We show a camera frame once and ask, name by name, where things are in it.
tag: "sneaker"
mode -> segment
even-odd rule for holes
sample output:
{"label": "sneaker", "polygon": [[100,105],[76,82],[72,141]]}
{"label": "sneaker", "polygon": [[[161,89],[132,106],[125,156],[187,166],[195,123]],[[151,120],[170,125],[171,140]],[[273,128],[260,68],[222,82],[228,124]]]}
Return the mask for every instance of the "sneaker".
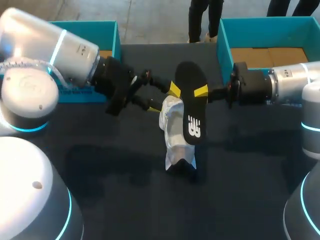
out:
{"label": "sneaker", "polygon": [[205,43],[214,43],[214,44],[216,44],[217,43],[217,38],[218,38],[218,36],[210,37],[209,33],[207,32],[206,35],[205,35],[205,38],[204,38],[204,42]]}
{"label": "sneaker", "polygon": [[[190,43],[190,39],[188,39],[187,43],[188,43],[188,44]],[[194,43],[194,42],[192,42],[192,43]],[[197,42],[196,42],[196,44],[198,44],[198,43],[201,43],[201,41],[197,41]]]}
{"label": "sneaker", "polygon": [[195,146],[186,142],[183,134],[184,103],[180,98],[167,96],[159,114],[159,127],[164,131],[166,145],[165,170],[178,162],[188,163],[196,169]]}

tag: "black tabletop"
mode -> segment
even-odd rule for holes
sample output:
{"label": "black tabletop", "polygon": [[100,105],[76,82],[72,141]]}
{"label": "black tabletop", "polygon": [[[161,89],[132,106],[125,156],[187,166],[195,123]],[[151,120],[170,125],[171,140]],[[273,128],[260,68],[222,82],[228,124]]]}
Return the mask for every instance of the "black tabletop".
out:
{"label": "black tabletop", "polygon": [[[209,86],[222,84],[214,44],[123,45],[122,61],[172,79],[185,60]],[[162,100],[150,86],[139,94]],[[60,104],[32,140],[79,203],[84,240],[284,240],[283,208],[309,168],[300,146],[301,110],[287,106],[207,107],[207,142],[196,148],[198,177],[165,172],[157,113],[103,104]]]}

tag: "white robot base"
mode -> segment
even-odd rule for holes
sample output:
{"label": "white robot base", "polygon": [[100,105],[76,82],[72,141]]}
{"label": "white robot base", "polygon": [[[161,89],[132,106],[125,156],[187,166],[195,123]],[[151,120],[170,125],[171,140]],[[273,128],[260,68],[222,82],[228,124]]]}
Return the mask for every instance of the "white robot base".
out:
{"label": "white robot base", "polygon": [[320,240],[320,163],[286,202],[283,227],[288,240]]}
{"label": "white robot base", "polygon": [[0,137],[0,239],[82,240],[82,214],[48,157]]}
{"label": "white robot base", "polygon": [[1,87],[0,136],[43,129],[58,99],[57,84],[45,70],[19,67],[6,70]]}

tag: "new balance logo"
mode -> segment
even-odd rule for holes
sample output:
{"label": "new balance logo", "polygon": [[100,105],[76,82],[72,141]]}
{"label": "new balance logo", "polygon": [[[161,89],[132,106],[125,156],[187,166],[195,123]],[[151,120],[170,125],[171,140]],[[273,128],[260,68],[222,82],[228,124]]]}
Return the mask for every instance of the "new balance logo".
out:
{"label": "new balance logo", "polygon": [[194,117],[188,115],[188,129],[189,134],[193,137],[200,138],[201,132],[200,132],[200,120],[195,119]]}

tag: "black pants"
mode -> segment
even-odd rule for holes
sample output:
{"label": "black pants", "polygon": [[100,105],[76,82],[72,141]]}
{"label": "black pants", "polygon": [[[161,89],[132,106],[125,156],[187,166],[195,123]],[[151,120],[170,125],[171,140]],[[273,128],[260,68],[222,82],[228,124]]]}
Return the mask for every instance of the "black pants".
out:
{"label": "black pants", "polygon": [[[300,0],[292,16],[311,16],[319,6],[320,0]],[[271,0],[267,17],[285,17],[290,0]]]}
{"label": "black pants", "polygon": [[209,6],[209,34],[218,35],[224,0],[191,0],[189,8],[189,42],[200,41],[202,15]]}

